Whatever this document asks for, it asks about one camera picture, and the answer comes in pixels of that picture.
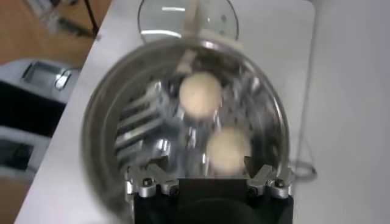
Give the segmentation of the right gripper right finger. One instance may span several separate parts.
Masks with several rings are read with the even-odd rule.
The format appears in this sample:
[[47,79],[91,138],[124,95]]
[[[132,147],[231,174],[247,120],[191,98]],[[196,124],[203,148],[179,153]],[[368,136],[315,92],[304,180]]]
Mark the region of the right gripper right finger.
[[274,169],[251,156],[244,157],[244,165],[249,175],[246,186],[249,197],[260,197],[267,189],[274,198],[288,198],[289,189],[294,181],[294,173],[289,167]]

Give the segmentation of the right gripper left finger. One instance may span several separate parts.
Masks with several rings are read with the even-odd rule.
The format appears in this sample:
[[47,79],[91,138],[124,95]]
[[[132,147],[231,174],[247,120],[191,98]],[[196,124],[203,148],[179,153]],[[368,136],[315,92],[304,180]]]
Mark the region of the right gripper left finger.
[[179,180],[169,176],[165,170],[168,157],[149,160],[145,165],[132,164],[124,169],[124,195],[151,198],[157,194],[175,197],[179,194]]

